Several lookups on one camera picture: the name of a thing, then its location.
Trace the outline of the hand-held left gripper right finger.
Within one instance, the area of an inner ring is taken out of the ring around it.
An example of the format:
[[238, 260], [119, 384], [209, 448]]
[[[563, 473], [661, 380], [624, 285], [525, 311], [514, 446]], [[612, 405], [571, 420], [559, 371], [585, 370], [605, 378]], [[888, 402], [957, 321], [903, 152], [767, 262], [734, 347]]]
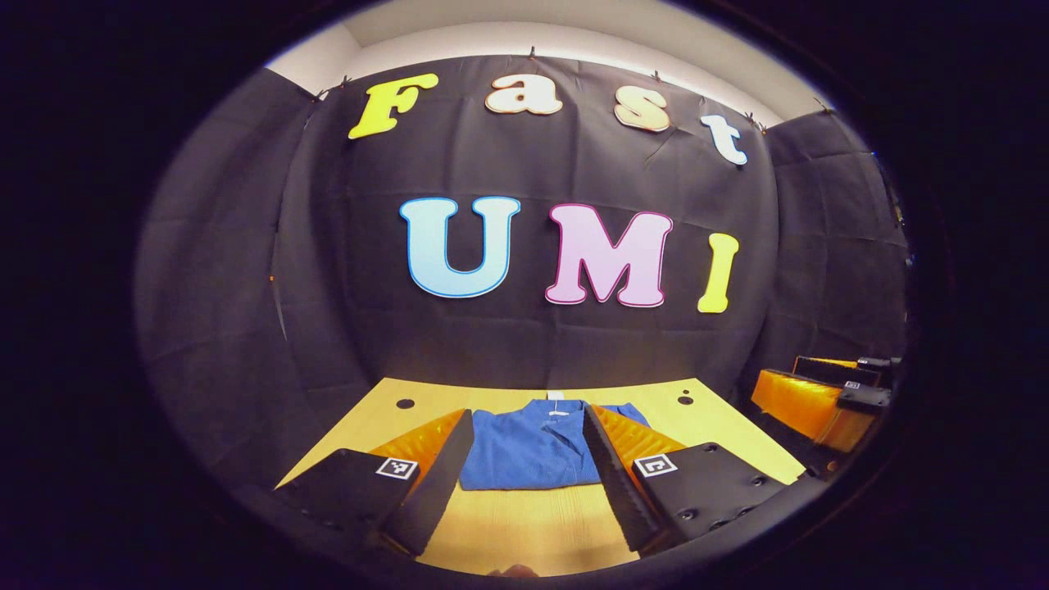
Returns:
[[582, 433], [627, 547], [641, 557], [713, 533], [786, 488], [723, 445], [685, 446], [611, 408], [587, 406]]

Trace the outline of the blue corduroy jacket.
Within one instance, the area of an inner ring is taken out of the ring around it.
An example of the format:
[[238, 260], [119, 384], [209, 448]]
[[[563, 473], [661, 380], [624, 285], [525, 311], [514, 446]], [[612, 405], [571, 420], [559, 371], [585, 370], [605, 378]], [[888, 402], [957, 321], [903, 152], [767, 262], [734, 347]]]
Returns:
[[473, 410], [475, 440], [461, 488], [534, 492], [599, 484], [584, 437], [587, 407], [582, 400], [534, 399], [519, 410]]

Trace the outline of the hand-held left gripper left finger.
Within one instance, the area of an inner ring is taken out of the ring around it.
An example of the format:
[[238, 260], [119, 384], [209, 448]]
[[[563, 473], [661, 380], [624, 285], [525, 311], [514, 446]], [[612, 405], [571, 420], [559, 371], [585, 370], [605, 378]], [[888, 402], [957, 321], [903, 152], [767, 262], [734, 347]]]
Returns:
[[475, 440], [472, 412], [451, 410], [370, 452], [338, 448], [276, 496], [352, 548], [422, 556]]

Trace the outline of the black backdrop cloth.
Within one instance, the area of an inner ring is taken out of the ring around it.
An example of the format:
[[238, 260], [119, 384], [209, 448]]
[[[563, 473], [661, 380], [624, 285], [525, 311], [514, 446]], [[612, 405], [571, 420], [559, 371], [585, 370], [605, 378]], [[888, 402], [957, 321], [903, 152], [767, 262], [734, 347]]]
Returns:
[[841, 115], [761, 132], [606, 65], [462, 57], [322, 100], [263, 70], [186, 138], [134, 273], [143, 364], [212, 473], [274, 485], [383, 378], [731, 404], [899, 357], [908, 251]]

